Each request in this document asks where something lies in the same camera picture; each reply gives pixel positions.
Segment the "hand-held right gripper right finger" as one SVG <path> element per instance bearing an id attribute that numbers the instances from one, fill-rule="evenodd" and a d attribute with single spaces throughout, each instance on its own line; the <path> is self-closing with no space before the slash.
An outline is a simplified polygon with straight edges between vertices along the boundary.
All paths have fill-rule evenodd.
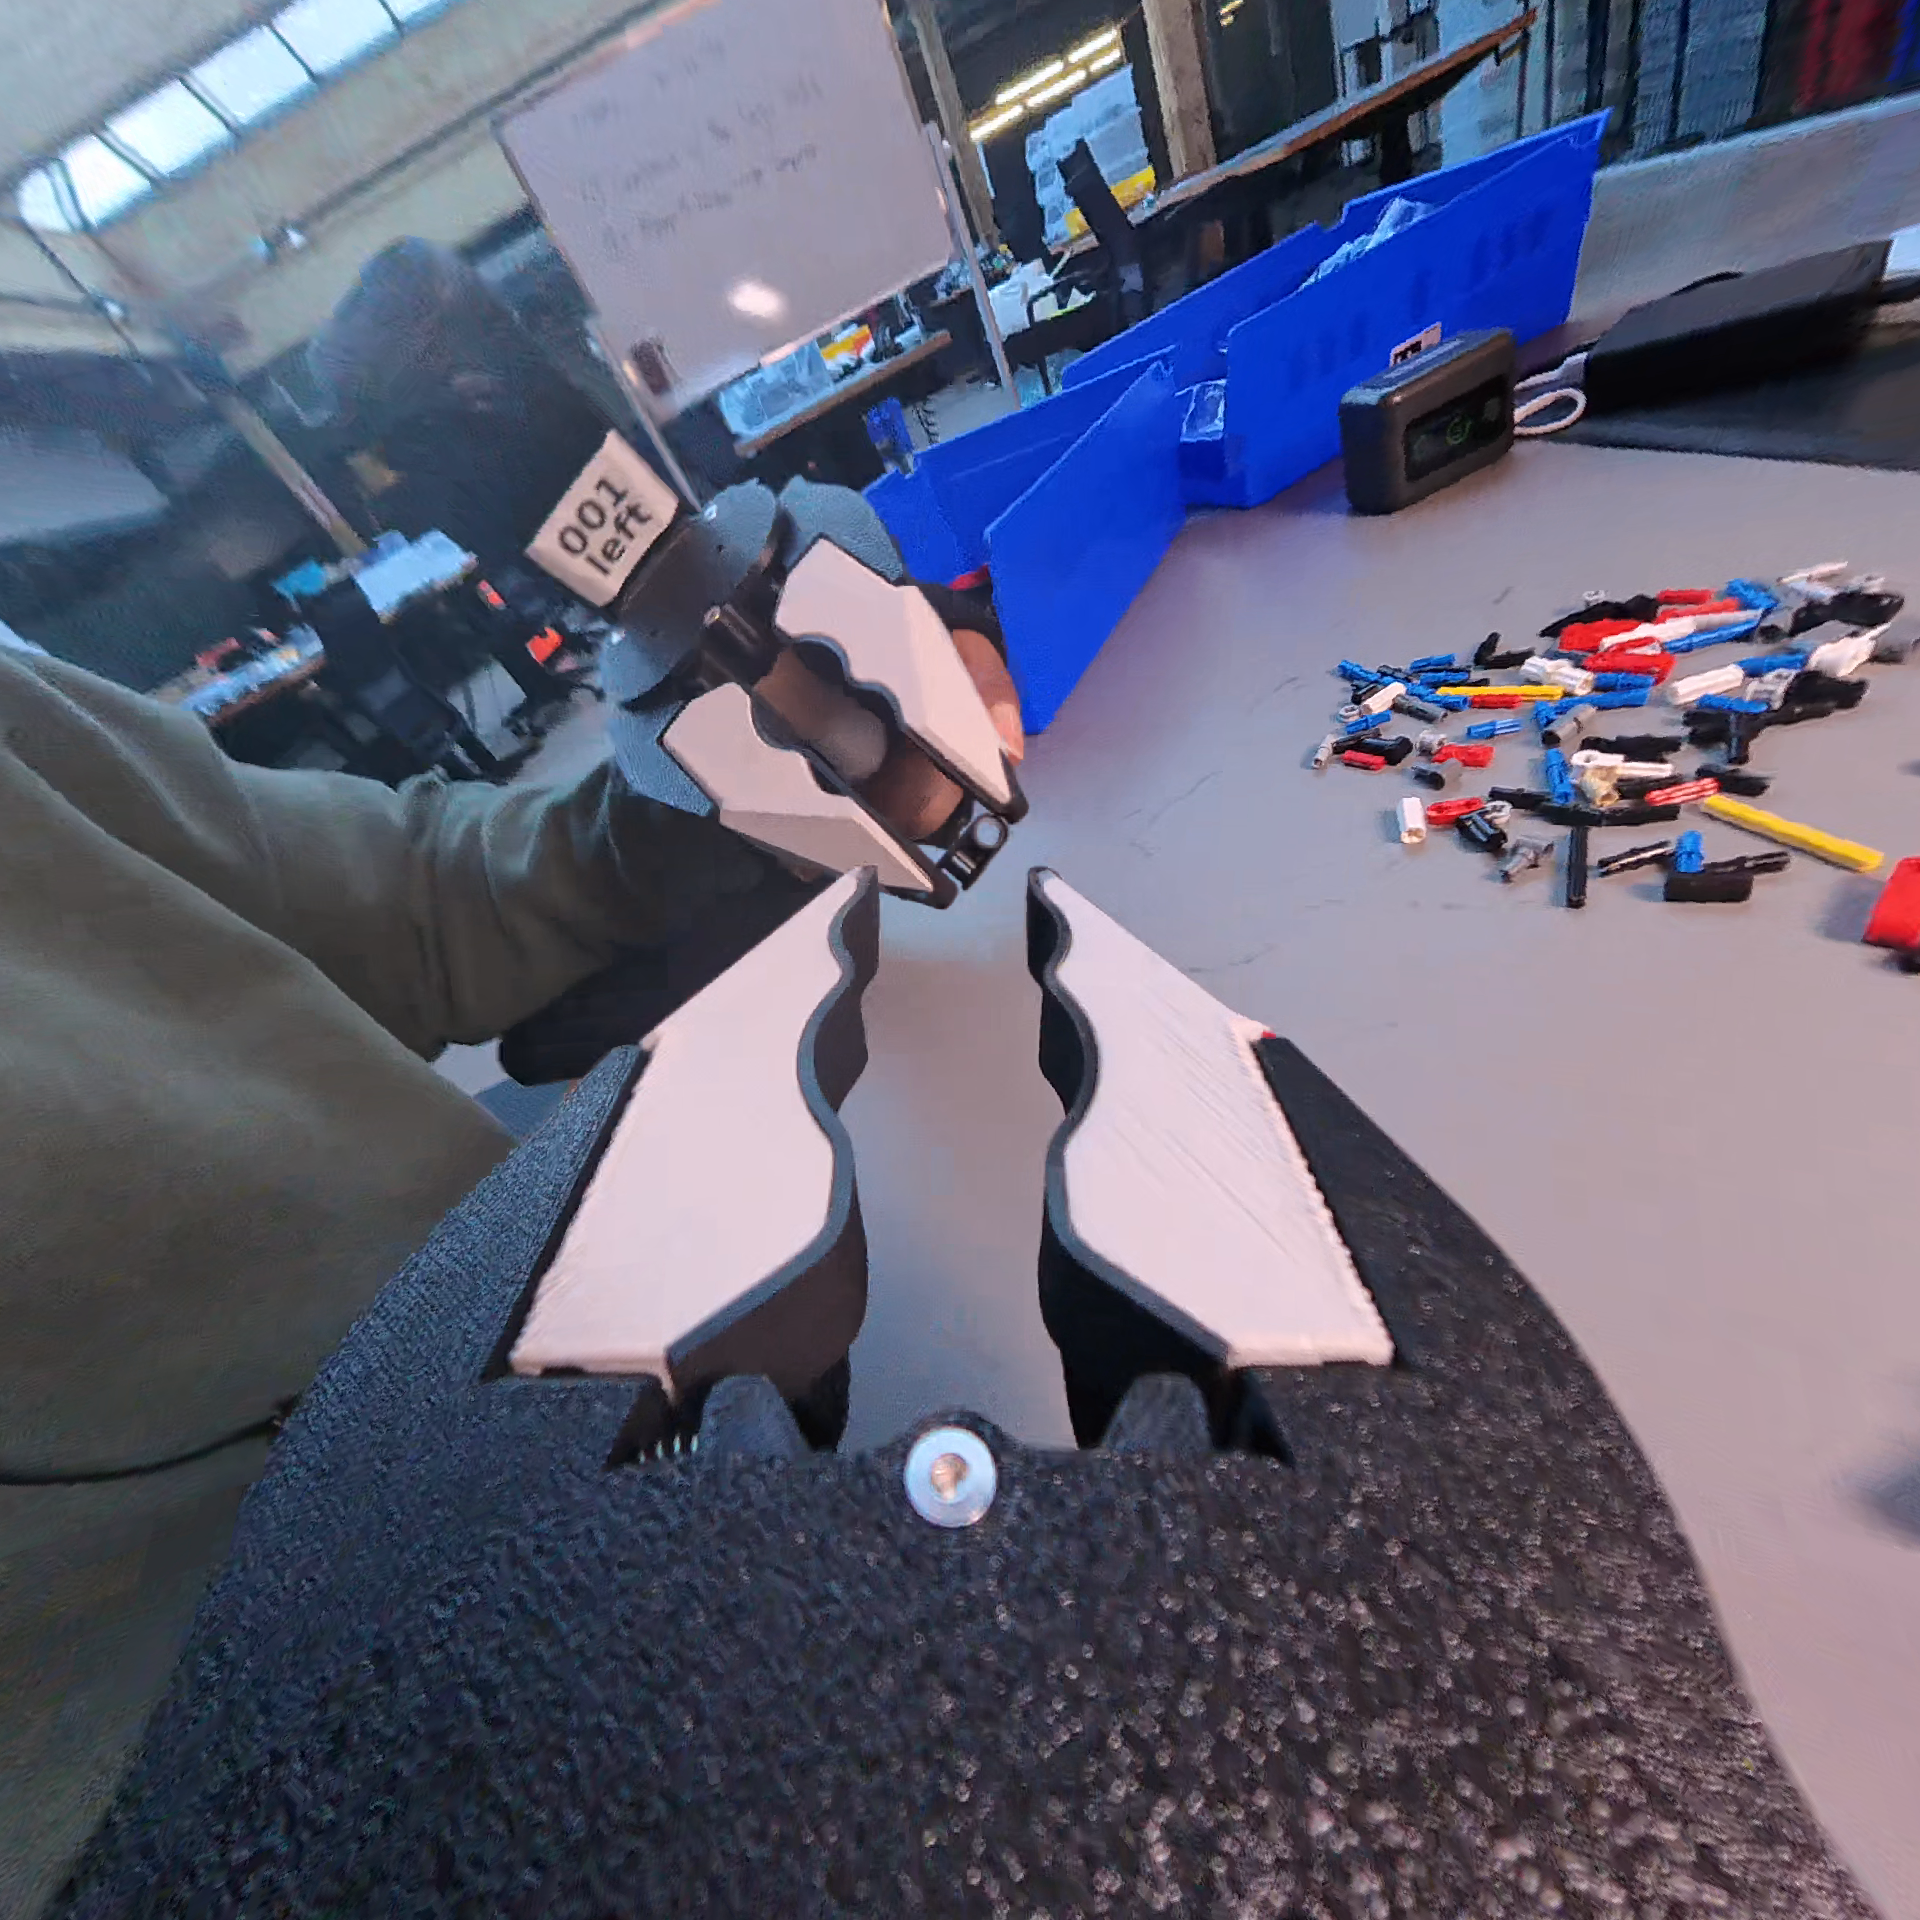
<path id="1" fill-rule="evenodd" d="M 1023 886 L 1046 1146 L 1040 1312 L 1072 1437 L 1105 1436 L 1144 1379 L 1195 1387 L 1229 1434 L 1241 1379 L 1384 1370 L 1395 1340 L 1272 1076 L 1276 1035 L 1052 868 Z"/>

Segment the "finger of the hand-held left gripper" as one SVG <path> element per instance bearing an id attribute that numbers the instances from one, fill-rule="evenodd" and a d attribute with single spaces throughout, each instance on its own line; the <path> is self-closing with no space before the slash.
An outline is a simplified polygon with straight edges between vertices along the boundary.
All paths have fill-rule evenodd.
<path id="1" fill-rule="evenodd" d="M 763 736 L 744 688 L 725 684 L 695 698 L 662 729 L 661 746 L 719 826 L 761 851 L 828 876 L 870 868 L 885 892 L 935 906 L 936 877 L 925 858 L 862 801 L 824 784 L 803 748 Z"/>
<path id="2" fill-rule="evenodd" d="M 1008 826 L 1025 813 L 1001 722 L 945 622 L 911 584 L 892 584 L 830 540 L 814 540 L 774 596 L 774 633 L 831 661 L 879 701 L 897 736 Z"/>

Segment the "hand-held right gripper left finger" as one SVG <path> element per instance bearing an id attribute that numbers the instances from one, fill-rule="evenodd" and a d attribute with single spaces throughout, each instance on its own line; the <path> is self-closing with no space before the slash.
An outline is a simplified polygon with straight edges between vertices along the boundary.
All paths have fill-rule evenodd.
<path id="1" fill-rule="evenodd" d="M 869 1244 L 841 1106 L 878 946 L 878 873 L 847 870 L 638 1042 L 511 1318 L 515 1379 L 638 1385 L 641 1448 L 759 1379 L 804 1448 L 844 1440 Z"/>

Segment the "person's left forearm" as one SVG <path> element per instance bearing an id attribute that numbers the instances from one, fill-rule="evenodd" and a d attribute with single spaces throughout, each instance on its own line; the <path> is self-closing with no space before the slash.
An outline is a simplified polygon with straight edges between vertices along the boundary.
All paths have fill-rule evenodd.
<path id="1" fill-rule="evenodd" d="M 427 1070 L 535 1029 L 547 1066 L 639 1041 L 811 906 L 804 880 L 713 820 L 641 801 L 607 761 L 568 784 L 317 772 L 246 780 L 278 937 Z"/>

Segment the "grey desk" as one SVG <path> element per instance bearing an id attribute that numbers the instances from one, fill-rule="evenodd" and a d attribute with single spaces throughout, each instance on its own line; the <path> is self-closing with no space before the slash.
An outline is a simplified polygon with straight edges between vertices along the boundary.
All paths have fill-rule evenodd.
<path id="1" fill-rule="evenodd" d="M 1030 748 L 1008 856 L 949 913 L 886 907 L 847 1437 L 944 1405 L 1069 1436 L 1033 1272 L 1044 861 L 1299 1042 L 1559 1312 L 1808 1802 L 1915 1915 L 1915 976 L 1860 944 L 1877 885 L 1797 859 L 1743 906 L 1608 880 L 1567 910 L 1400 845 L 1400 782 L 1308 768 L 1359 640 L 1457 654 L 1823 560 L 1915 592 L 1915 474 L 1557 440 L 1389 520 L 1321 470 L 1189 521 Z"/>

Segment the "person's left hand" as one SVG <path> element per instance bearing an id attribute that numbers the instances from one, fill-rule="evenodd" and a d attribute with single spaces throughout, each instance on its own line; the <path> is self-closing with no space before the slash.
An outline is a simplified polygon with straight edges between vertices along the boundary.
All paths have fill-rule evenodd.
<path id="1" fill-rule="evenodd" d="M 1023 758 L 1023 720 L 1016 685 L 997 643 L 973 629 L 950 630 L 950 643 L 967 665 L 977 699 L 995 724 L 998 748 L 1011 764 Z"/>

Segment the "whiteboard on stand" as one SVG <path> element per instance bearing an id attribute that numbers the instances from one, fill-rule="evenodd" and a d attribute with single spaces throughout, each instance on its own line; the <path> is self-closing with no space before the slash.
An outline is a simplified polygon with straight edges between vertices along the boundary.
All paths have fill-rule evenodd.
<path id="1" fill-rule="evenodd" d="M 968 240 L 876 2 L 665 6 L 496 142 L 654 422 Z"/>

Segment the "pile of small building pieces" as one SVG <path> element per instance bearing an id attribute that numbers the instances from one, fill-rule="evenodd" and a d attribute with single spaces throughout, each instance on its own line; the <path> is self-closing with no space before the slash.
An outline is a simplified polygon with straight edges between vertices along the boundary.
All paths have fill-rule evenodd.
<path id="1" fill-rule="evenodd" d="M 1798 861 L 1871 880 L 1857 939 L 1912 976 L 1915 856 L 1780 811 L 1763 758 L 1912 661 L 1915 601 L 1844 560 L 1589 592 L 1518 644 L 1491 630 L 1470 654 L 1336 659 L 1345 701 L 1302 766 L 1399 782 L 1399 845 L 1457 844 L 1501 886 L 1550 877 L 1566 913 L 1604 880 L 1689 907 L 1751 906 Z"/>

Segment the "black flat box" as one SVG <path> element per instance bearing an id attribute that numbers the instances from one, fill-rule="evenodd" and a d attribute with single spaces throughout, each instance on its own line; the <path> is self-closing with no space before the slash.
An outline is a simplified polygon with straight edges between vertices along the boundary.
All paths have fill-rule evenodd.
<path id="1" fill-rule="evenodd" d="M 1840 246 L 1635 307 L 1585 349 L 1585 411 L 1635 414 L 1844 357 L 1878 308 L 1915 300 L 1915 268 L 1894 272 L 1889 254 L 1889 240 Z"/>

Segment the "wooden support post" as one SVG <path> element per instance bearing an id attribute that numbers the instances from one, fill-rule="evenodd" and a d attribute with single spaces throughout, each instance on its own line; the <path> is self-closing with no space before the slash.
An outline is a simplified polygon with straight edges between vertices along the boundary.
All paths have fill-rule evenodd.
<path id="1" fill-rule="evenodd" d="M 1198 2 L 1141 2 L 1173 182 L 1216 165 L 1208 54 Z"/>

